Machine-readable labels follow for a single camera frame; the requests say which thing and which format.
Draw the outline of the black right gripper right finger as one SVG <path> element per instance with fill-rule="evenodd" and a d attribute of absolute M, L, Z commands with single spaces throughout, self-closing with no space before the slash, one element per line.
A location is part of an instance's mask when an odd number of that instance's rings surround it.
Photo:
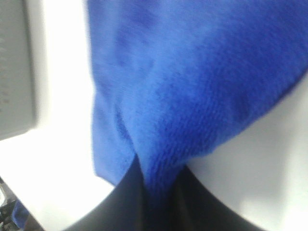
<path fill-rule="evenodd" d="M 173 231 L 261 231 L 225 206 L 185 167 L 177 177 L 170 198 Z"/>

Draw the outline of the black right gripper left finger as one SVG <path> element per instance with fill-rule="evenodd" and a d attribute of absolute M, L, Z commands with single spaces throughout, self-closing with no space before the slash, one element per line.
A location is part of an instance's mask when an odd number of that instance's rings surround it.
<path fill-rule="evenodd" d="M 147 230 L 145 189 L 140 163 L 134 157 L 128 171 L 112 192 L 68 231 Z"/>

